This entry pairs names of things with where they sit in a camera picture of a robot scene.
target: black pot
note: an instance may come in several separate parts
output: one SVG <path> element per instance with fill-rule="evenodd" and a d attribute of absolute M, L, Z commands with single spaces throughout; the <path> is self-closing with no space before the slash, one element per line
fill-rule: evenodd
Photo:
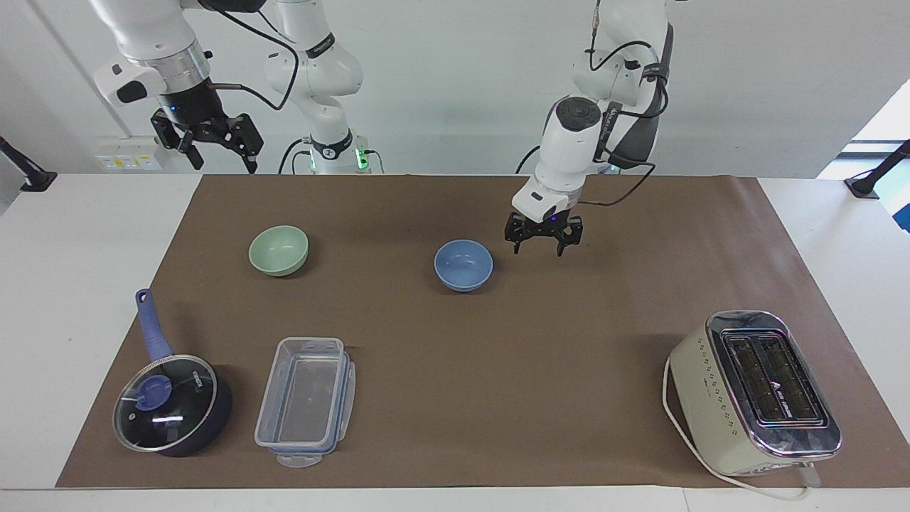
<path fill-rule="evenodd" d="M 230 387 L 205 360 L 173 354 L 150 290 L 136 293 L 136 305 L 152 363 L 120 393 L 114 433 L 137 452 L 188 456 L 221 434 L 233 403 Z"/>

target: white wall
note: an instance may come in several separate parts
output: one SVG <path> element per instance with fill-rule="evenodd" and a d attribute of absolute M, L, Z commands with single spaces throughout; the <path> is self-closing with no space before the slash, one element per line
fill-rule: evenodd
<path fill-rule="evenodd" d="M 571 63 L 588 44 L 593 0 L 325 5 L 366 74 L 362 90 L 342 98 L 349 120 L 390 171 L 499 173 L 539 143 L 549 106 L 573 91 Z M 271 6 L 266 12 L 274 18 Z M 672 104 L 653 156 L 661 173 L 814 177 L 910 77 L 906 0 L 692 0 L 670 2 L 668 12 L 676 47 Z M 215 80 L 271 92 L 262 76 L 270 43 L 216 14 L 187 18 L 215 52 Z M 92 139 L 124 133 L 80 76 L 115 52 L 88 2 L 0 2 L 0 38 L 0 131 L 49 168 L 95 170 Z M 263 172 L 307 132 L 293 107 L 274 113 L 243 93 L 222 97 L 229 114 L 250 113 L 263 133 Z M 128 132 L 150 135 L 155 108 L 149 100 L 117 114 Z M 203 151 L 206 172 L 243 172 L 226 151 Z"/>
<path fill-rule="evenodd" d="M 7 165 L 0 162 L 0 215 L 13 203 L 22 183 L 13 169 L 8 169 Z"/>

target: plastic food container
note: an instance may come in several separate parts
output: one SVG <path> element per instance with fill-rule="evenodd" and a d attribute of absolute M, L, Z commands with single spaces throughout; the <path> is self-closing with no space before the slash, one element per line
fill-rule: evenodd
<path fill-rule="evenodd" d="M 259 409 L 256 444 L 283 466 L 313 466 L 344 439 L 355 383 L 341 340 L 282 340 Z"/>

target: toaster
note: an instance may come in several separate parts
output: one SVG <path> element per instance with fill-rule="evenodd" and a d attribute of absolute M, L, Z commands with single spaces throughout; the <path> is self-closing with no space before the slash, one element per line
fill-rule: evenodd
<path fill-rule="evenodd" d="M 699 455 L 726 476 L 831 458 L 843 439 L 786 325 L 759 311 L 718 312 L 668 365 Z"/>

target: pan lid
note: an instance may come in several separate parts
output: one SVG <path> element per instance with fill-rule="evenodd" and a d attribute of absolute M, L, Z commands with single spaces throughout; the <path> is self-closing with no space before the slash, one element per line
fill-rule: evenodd
<path fill-rule="evenodd" d="M 217 394 L 212 367 L 193 355 L 171 355 L 142 369 L 114 408 L 114 431 L 124 446 L 156 452 L 199 428 Z"/>

